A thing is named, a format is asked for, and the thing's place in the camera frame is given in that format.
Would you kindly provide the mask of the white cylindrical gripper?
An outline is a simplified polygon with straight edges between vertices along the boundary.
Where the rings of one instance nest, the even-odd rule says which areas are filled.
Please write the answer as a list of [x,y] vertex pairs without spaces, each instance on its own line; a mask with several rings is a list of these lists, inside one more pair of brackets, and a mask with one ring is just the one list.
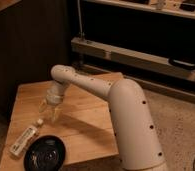
[[67,88],[67,84],[53,83],[47,90],[46,100],[43,100],[38,108],[38,111],[40,113],[43,113],[47,110],[48,104],[53,105],[51,107],[52,123],[55,123],[60,117],[61,111],[57,105],[63,101],[64,94]]

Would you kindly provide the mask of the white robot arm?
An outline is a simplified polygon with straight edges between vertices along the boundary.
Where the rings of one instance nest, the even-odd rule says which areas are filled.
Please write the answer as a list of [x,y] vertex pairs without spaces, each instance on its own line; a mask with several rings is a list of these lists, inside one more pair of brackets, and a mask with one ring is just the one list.
[[163,150],[141,86],[131,79],[115,82],[78,74],[71,66],[55,65],[53,79],[40,107],[58,106],[69,84],[105,100],[115,133],[116,144],[125,171],[168,171]]

